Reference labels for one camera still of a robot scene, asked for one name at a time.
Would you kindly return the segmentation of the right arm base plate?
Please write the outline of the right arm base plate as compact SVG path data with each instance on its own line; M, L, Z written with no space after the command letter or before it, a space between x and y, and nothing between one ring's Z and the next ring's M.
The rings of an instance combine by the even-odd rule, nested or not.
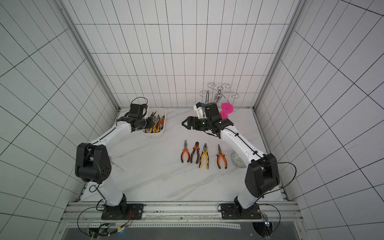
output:
M223 220L261 220L262 213L258 205L243 209L240 204L219 204L218 210Z

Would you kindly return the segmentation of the orange long nose pliers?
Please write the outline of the orange long nose pliers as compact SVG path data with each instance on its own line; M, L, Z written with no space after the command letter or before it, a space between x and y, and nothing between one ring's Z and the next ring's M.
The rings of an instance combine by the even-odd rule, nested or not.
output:
M219 168L219 169L222 168L222 166L221 166L221 160L224 161L224 169L227 169L227 167L228 167L227 160L226 160L226 158L225 158L225 155L222 153L221 146L218 145L217 165L218 165L218 168Z

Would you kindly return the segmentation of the orange diagonal cutting pliers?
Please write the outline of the orange diagonal cutting pliers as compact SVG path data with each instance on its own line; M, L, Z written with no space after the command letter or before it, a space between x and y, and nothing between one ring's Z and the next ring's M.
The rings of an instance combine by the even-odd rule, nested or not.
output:
M196 157L196 164L200 163L200 147L199 147L199 142L195 143L195 146L193 147L193 151L190 155L190 163L194 162L194 157Z

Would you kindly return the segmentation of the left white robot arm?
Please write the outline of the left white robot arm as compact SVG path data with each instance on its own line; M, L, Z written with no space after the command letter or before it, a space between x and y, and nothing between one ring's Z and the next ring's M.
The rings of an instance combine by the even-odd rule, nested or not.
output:
M86 183L96 183L96 191L105 200L103 220L122 220L129 214L127 198L111 177L109 151L126 135L153 126L152 117L121 117L114 127L96 140L78 145L75 174Z

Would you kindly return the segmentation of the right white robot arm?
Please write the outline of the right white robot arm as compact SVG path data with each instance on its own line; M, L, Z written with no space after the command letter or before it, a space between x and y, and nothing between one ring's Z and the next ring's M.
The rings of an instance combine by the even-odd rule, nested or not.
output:
M182 126L188 130L211 131L214 136L232 147L248 165L245 175L246 188L234 199L239 212L253 207L259 198L280 184L276 157L273 154L266 155L254 147L229 119L187 117Z

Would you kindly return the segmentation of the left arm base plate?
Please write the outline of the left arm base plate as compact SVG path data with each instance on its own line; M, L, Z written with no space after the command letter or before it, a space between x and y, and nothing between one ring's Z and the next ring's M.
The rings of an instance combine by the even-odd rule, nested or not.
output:
M121 206L105 205L101 219L102 220L141 220L144 204L127 204Z

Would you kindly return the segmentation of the white plastic storage box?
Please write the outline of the white plastic storage box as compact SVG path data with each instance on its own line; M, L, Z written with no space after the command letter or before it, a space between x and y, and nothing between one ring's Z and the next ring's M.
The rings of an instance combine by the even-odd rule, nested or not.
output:
M150 117L152 126L149 129L141 130L147 137L160 137L164 134L167 111L163 108L148 109L146 117Z

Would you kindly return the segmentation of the yellow combination pliers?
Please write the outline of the yellow combination pliers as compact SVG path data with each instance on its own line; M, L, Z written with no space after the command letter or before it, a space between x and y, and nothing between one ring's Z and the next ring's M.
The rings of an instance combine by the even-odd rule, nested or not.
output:
M209 162L210 162L210 159L209 159L209 154L208 154L208 146L207 146L207 143L204 144L203 152L202 152L202 154L201 154L200 164L199 164L199 168L200 168L200 169L201 169L202 166L203 166L204 159L206 159L206 169L208 170L208 169L209 169Z

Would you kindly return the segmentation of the orange combination pliers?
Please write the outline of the orange combination pliers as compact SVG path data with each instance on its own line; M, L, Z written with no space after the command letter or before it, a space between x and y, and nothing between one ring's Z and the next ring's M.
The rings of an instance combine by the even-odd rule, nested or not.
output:
M190 156L190 153L189 153L187 140L185 140L185 142L184 142L184 149L183 149L182 154L181 154L181 162L182 163L184 163L184 155L185 154L187 155L187 163L189 163L190 159L191 159L191 156Z

